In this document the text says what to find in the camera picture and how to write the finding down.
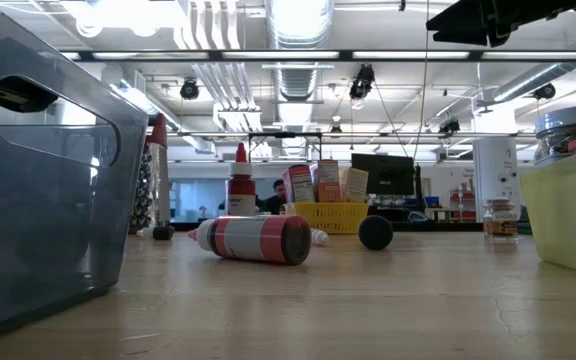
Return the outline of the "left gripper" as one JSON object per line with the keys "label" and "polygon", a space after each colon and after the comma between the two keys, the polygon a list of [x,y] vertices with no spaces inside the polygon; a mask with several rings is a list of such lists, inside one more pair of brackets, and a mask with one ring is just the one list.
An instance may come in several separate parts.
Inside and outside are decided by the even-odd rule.
{"label": "left gripper", "polygon": [[18,113],[43,112],[58,96],[22,77],[0,80],[0,106]]}

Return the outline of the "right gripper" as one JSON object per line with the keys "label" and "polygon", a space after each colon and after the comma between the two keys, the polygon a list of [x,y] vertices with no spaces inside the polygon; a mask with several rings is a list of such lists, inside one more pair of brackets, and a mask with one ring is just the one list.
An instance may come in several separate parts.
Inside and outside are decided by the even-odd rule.
{"label": "right gripper", "polygon": [[436,42],[497,47],[513,29],[559,14],[576,13],[576,0],[521,0],[511,23],[503,22],[504,7],[497,0],[459,0],[426,22]]}

